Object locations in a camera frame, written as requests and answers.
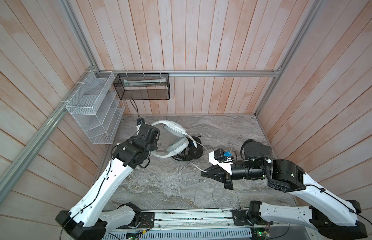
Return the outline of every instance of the gray ear cushion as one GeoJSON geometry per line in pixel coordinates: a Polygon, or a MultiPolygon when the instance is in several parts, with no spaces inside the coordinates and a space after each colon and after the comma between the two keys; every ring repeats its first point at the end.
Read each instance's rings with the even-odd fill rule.
{"type": "Polygon", "coordinates": [[[182,146],[185,142],[188,142],[187,137],[179,138],[179,139],[175,140],[172,144],[170,144],[170,145],[166,148],[166,151],[167,151],[167,152],[171,152],[171,151],[177,149],[178,147],[182,146]]]}
{"type": "Polygon", "coordinates": [[[173,129],[171,129],[171,128],[168,127],[167,125],[164,125],[164,126],[163,126],[163,129],[166,130],[166,131],[168,131],[168,132],[170,132],[171,134],[173,134],[173,135],[175,135],[175,136],[177,136],[177,137],[184,137],[184,136],[185,136],[185,135],[182,134],[182,133],[179,133],[179,132],[174,131],[173,129]]]}

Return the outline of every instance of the wood paneling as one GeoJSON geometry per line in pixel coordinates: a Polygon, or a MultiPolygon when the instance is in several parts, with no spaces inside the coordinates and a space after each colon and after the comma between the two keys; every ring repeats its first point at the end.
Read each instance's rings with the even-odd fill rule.
{"type": "Polygon", "coordinates": [[[258,117],[278,158],[372,221],[372,0],[326,3],[258,117]]]}
{"type": "MultiPolygon", "coordinates": [[[[0,0],[0,176],[89,65],[58,1],[0,0]]],[[[86,194],[102,154],[66,116],[0,207],[0,239],[58,237],[55,216],[86,194]]]]}
{"type": "MultiPolygon", "coordinates": [[[[277,69],[314,1],[70,2],[100,68],[160,71],[277,69]]],[[[136,104],[141,114],[254,113],[270,81],[172,78],[169,100],[136,104]]]]}

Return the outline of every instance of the gray marble surface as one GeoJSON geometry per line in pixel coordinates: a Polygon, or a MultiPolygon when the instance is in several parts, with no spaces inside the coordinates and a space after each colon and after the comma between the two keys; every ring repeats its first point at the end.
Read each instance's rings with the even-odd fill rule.
{"type": "MultiPolygon", "coordinates": [[[[253,115],[243,116],[147,116],[145,121],[151,124],[166,119],[179,123],[192,136],[201,135],[202,144],[209,150],[217,148],[236,150],[239,153],[243,142],[249,138],[267,144],[265,136],[253,115]]],[[[164,150],[177,137],[165,131],[162,125],[158,150],[164,150]]],[[[136,117],[125,117],[121,122],[116,140],[123,142],[136,132],[136,117]]],[[[179,162],[172,158],[151,156],[146,169],[137,167],[118,187],[104,210],[114,210],[119,205],[132,202],[141,209],[195,209],[239,206],[233,190],[223,192],[223,183],[202,177],[200,171],[190,162],[179,162]]],[[[192,161],[201,169],[211,164],[208,153],[192,161]]],[[[267,186],[267,180],[235,180],[241,205],[248,207],[251,200],[269,204],[296,206],[288,193],[276,191],[267,186]]]]}

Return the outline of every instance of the black mesh basket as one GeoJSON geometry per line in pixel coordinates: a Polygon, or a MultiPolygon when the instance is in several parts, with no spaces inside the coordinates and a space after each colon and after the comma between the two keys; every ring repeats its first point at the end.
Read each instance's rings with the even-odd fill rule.
{"type": "Polygon", "coordinates": [[[114,87],[121,100],[169,100],[170,82],[167,73],[120,73],[114,87]]]}

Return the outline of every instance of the white wire basket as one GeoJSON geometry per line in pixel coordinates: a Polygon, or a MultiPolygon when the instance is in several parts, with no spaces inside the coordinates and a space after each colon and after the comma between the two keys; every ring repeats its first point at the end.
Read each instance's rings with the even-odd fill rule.
{"type": "Polygon", "coordinates": [[[94,144],[113,144],[125,110],[125,106],[119,108],[120,99],[115,99],[116,91],[107,93],[113,78],[112,72],[91,72],[66,106],[94,144]]]}
{"type": "Polygon", "coordinates": [[[71,114],[95,115],[114,81],[110,71],[91,71],[66,105],[71,114]]]}

